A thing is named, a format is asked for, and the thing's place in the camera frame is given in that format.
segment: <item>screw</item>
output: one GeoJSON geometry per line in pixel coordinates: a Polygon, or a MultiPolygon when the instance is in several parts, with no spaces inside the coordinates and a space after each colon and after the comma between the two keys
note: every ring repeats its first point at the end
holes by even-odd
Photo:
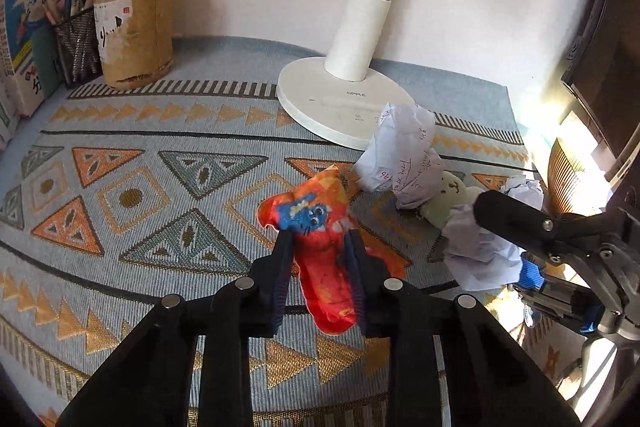
{"type": "Polygon", "coordinates": [[[461,295],[458,297],[458,304],[463,308],[470,310],[476,306],[476,299],[474,299],[471,295],[461,295]]]}
{"type": "Polygon", "coordinates": [[[165,295],[164,297],[162,297],[162,300],[160,302],[162,306],[169,310],[171,308],[175,308],[178,304],[180,304],[180,296],[176,293],[169,293],[169,295],[165,295]]]}
{"type": "Polygon", "coordinates": [[[402,289],[402,281],[396,279],[395,277],[389,277],[389,279],[385,280],[384,284],[385,288],[387,290],[391,290],[392,292],[397,292],[398,290],[402,289]]]}
{"type": "Polygon", "coordinates": [[[254,285],[254,280],[251,277],[241,277],[236,279],[236,288],[239,290],[248,290],[254,285]]]}

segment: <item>green triangle pattern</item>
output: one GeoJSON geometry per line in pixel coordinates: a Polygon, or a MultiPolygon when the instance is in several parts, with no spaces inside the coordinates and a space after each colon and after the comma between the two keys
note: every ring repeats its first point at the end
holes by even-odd
{"type": "Polygon", "coordinates": [[[22,188],[12,188],[4,196],[0,206],[0,221],[14,229],[24,230],[24,213],[22,212],[22,188]]]}
{"type": "Polygon", "coordinates": [[[196,200],[267,161],[267,156],[160,151],[158,155],[196,200]]]}
{"type": "Polygon", "coordinates": [[[22,179],[27,179],[27,176],[31,174],[35,169],[40,167],[44,162],[50,160],[62,151],[64,147],[40,147],[32,145],[20,163],[20,170],[22,171],[22,179]]]}
{"type": "Polygon", "coordinates": [[[120,255],[125,263],[162,269],[245,275],[247,258],[197,208],[182,214],[120,255]]]}

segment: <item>brown dot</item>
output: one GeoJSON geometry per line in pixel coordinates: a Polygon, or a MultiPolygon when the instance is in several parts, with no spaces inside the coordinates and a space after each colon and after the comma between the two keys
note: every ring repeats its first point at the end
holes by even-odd
{"type": "Polygon", "coordinates": [[[53,180],[51,180],[51,179],[44,180],[40,184],[40,193],[41,194],[48,194],[51,191],[52,188],[53,188],[53,180]]]}
{"type": "Polygon", "coordinates": [[[133,208],[142,203],[142,191],[139,188],[128,188],[120,195],[120,204],[125,208],[133,208]]]}

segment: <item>plush toy face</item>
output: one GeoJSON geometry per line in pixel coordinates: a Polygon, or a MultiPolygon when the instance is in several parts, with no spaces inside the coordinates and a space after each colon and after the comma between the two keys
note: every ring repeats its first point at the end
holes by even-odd
{"type": "Polygon", "coordinates": [[[442,173],[442,183],[436,195],[420,206],[420,214],[434,227],[442,229],[447,223],[452,206],[471,203],[482,192],[478,187],[466,187],[462,180],[451,172],[442,173]]]}

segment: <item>patterned tablecloth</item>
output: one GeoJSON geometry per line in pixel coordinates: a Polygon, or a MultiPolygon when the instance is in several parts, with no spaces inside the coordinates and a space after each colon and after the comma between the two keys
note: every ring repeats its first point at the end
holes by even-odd
{"type": "MultiPolygon", "coordinates": [[[[294,123],[274,83],[183,75],[70,93],[2,202],[0,362],[36,412],[52,408],[49,420],[158,296],[210,295],[268,254],[275,233],[258,226],[259,202],[331,164],[365,242],[413,284],[458,291],[438,230],[396,211],[391,194],[360,191],[349,174],[360,153],[294,123]]],[[[504,105],[506,90],[494,87],[504,105]]],[[[434,147],[466,184],[496,188],[522,172],[527,151],[512,115],[491,125],[486,114],[436,112],[434,147]]],[[[303,303],[293,278],[279,333],[251,341],[257,424],[382,425],[388,342],[358,328],[327,337],[303,303]]],[[[201,363],[198,354],[194,408],[201,363]]]]}

